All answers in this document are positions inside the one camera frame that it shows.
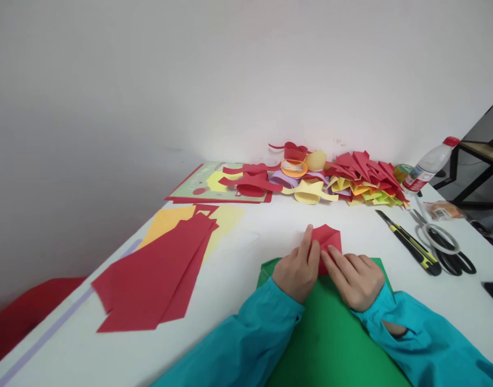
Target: black scissors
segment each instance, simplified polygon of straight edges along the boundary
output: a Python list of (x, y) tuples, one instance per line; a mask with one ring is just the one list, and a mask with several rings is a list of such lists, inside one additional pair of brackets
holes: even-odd
[(452, 245), (451, 242), (455, 243), (456, 245), (458, 243), (454, 239), (449, 242), (438, 232), (438, 230), (445, 232), (445, 234), (449, 235), (450, 237), (451, 235), (443, 230), (441, 227), (428, 223), (427, 220), (425, 220), (424, 217), (420, 215), (417, 210), (414, 210), (414, 212), (416, 217), (413, 215), (413, 213), (411, 213), (411, 215), (419, 224), (422, 225), (422, 230), (424, 230), (424, 233), (434, 247), (436, 251), (436, 256), (438, 257), (438, 260), (440, 261), (444, 269), (455, 276), (460, 276), (461, 274), (463, 274), (463, 272), (466, 272), (468, 274), (475, 274), (475, 266), (472, 264), (471, 260), (466, 255), (464, 255), (464, 253), (458, 251), (457, 253), (449, 254), (440, 250), (436, 246), (439, 245), (439, 247), (441, 247), (443, 250), (450, 250), (452, 252), (455, 252), (456, 248)]

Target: bottle label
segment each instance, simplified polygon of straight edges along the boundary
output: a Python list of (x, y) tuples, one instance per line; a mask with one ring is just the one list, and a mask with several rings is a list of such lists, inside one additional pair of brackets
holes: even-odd
[(427, 184), (429, 180), (433, 178), (435, 173), (426, 171), (419, 166), (413, 168), (406, 180), (403, 182), (403, 186), (413, 192), (418, 192), (420, 189)]

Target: red chair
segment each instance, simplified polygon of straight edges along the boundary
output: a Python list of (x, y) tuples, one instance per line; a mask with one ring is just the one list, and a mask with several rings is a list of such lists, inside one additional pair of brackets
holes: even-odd
[(0, 313), (0, 360), (85, 278), (54, 278), (29, 289)]

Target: plastic bottle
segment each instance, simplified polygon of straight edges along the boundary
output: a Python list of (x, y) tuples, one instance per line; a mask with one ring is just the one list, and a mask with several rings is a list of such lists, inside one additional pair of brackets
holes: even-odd
[(451, 157), (452, 149), (459, 142), (460, 140), (456, 137), (447, 137), (443, 144), (427, 152), (402, 183), (404, 194), (406, 196), (416, 195), (444, 167)]

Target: hand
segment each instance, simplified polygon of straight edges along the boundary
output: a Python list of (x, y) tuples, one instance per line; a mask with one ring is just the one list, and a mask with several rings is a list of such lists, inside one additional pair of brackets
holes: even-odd
[(277, 286), (300, 304), (303, 304), (318, 278), (320, 244), (316, 240), (311, 243), (311, 234), (312, 225), (309, 225), (300, 246), (277, 263), (272, 276)]
[(331, 256), (321, 252), (321, 260), (328, 274), (350, 308), (364, 312), (371, 307), (384, 286), (384, 273), (366, 255), (345, 254), (333, 246), (328, 247)]

